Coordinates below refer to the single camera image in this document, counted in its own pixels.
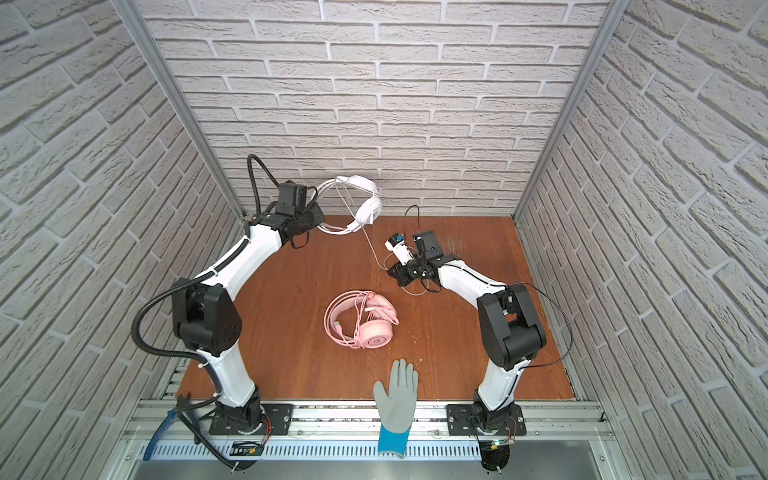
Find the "white headphones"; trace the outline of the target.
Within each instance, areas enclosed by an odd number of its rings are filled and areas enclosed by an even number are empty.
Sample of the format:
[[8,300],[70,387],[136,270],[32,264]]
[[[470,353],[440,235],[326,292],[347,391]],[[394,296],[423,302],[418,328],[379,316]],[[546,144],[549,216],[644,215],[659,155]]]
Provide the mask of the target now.
[[[367,198],[356,206],[349,193],[349,189],[359,190],[367,195]],[[344,226],[337,227],[323,221],[319,225],[319,230],[330,235],[347,235],[362,230],[366,225],[372,225],[381,214],[383,204],[380,197],[380,190],[370,179],[359,176],[336,176],[326,180],[317,187],[317,198],[320,198],[329,190],[335,190],[342,202],[352,215],[352,221]]]

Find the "pink headphones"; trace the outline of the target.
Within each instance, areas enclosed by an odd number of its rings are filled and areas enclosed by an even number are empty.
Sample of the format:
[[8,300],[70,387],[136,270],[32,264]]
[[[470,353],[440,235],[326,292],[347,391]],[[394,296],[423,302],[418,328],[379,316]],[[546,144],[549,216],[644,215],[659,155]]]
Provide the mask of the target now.
[[[339,316],[355,313],[355,330],[346,335]],[[326,334],[337,345],[353,350],[377,349],[393,339],[393,328],[399,324],[397,311],[383,295],[370,290],[350,290],[337,296],[324,312]]]

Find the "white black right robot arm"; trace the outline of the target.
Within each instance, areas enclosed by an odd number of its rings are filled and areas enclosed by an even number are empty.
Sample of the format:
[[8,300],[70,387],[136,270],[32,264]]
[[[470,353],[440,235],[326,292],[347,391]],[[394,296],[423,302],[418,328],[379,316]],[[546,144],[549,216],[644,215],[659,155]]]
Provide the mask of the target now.
[[397,262],[388,269],[398,285],[433,280],[477,309],[483,348],[489,363],[476,390],[473,414],[484,430],[495,428],[510,413],[522,374],[547,336],[533,299],[522,283],[503,284],[443,252],[433,231],[414,236],[412,252],[403,235],[390,236],[385,246]]

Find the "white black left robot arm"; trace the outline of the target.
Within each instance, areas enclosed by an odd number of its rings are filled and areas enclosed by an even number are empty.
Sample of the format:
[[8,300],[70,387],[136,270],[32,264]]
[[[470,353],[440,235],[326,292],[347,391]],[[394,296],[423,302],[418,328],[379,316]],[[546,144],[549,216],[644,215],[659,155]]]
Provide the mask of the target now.
[[238,292],[257,269],[293,237],[324,221],[320,206],[262,214],[247,233],[212,266],[193,279],[180,279],[171,295],[174,334],[206,370],[216,405],[243,417],[259,414],[257,387],[239,350],[243,323],[234,305]]

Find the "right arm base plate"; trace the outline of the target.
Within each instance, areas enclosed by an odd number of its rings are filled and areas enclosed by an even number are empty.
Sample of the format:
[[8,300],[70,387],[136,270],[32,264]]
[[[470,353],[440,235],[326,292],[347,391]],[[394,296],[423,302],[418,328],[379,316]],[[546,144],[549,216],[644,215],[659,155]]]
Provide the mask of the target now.
[[527,434],[522,409],[515,402],[496,411],[487,410],[481,402],[448,404],[446,416],[448,432],[451,436],[517,437]]

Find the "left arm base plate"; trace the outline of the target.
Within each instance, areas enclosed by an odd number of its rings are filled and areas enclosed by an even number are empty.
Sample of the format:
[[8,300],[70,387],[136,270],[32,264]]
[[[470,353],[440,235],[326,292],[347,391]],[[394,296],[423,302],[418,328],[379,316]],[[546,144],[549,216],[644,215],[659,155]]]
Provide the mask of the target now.
[[272,436],[288,434],[294,405],[290,403],[252,403],[244,407],[229,407],[217,403],[210,435],[265,435],[271,426]]

